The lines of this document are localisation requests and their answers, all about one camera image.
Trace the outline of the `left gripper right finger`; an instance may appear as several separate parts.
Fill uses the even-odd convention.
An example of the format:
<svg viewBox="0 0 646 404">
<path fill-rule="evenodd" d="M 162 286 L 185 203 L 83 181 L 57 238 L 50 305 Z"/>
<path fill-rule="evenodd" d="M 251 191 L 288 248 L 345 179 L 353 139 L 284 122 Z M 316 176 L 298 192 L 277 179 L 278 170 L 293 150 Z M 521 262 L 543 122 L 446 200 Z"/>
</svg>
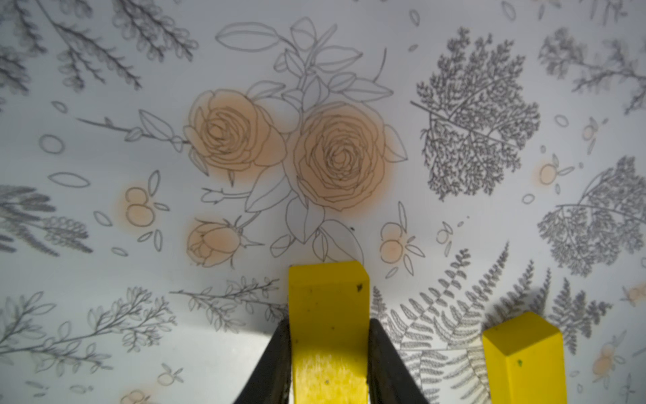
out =
<svg viewBox="0 0 646 404">
<path fill-rule="evenodd" d="M 368 332 L 368 398 L 372 404 L 428 404 L 378 319 Z"/>
</svg>

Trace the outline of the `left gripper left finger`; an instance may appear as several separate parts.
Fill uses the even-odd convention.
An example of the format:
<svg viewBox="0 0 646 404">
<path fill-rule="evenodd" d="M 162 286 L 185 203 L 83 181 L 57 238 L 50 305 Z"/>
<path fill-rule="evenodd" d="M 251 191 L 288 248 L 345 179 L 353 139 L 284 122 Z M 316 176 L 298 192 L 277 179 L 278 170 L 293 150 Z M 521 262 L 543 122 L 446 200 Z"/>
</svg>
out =
<svg viewBox="0 0 646 404">
<path fill-rule="evenodd" d="M 286 404 L 291 386 L 289 320 L 279 323 L 235 404 Z"/>
</svg>

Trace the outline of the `yellow block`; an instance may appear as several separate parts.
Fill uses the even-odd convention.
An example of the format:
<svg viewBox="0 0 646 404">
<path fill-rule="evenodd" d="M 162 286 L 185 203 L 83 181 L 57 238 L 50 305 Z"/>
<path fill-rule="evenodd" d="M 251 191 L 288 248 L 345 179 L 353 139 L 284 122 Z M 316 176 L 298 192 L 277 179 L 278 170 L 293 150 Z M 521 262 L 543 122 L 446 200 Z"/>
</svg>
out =
<svg viewBox="0 0 646 404">
<path fill-rule="evenodd" d="M 493 404 L 567 402 L 560 330 L 526 312 L 482 334 Z"/>
<path fill-rule="evenodd" d="M 296 403 L 368 402 L 369 287 L 357 261 L 289 269 Z"/>
</svg>

